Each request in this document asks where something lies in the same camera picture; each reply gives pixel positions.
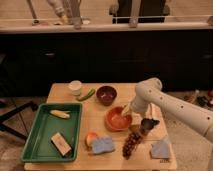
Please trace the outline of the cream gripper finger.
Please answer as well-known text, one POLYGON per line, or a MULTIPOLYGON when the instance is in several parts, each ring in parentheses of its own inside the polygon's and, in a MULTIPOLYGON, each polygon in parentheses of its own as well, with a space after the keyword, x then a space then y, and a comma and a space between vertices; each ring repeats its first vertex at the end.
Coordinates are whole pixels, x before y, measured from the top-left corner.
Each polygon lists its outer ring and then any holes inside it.
POLYGON ((124 116, 127 116, 127 115, 131 115, 132 114, 132 109, 131 109, 131 104, 127 104, 122 112, 121 112, 121 116, 124 117, 124 116))

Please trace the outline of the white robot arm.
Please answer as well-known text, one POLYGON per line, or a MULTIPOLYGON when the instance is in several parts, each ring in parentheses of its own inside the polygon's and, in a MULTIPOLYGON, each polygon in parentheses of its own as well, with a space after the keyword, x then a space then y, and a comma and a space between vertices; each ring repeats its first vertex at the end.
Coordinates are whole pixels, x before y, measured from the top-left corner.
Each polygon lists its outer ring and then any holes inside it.
POLYGON ((172 114, 213 143, 213 112, 163 93, 162 82, 158 78, 150 78, 135 85, 135 97, 124 108, 122 115, 135 112, 144 116, 150 103, 172 114))

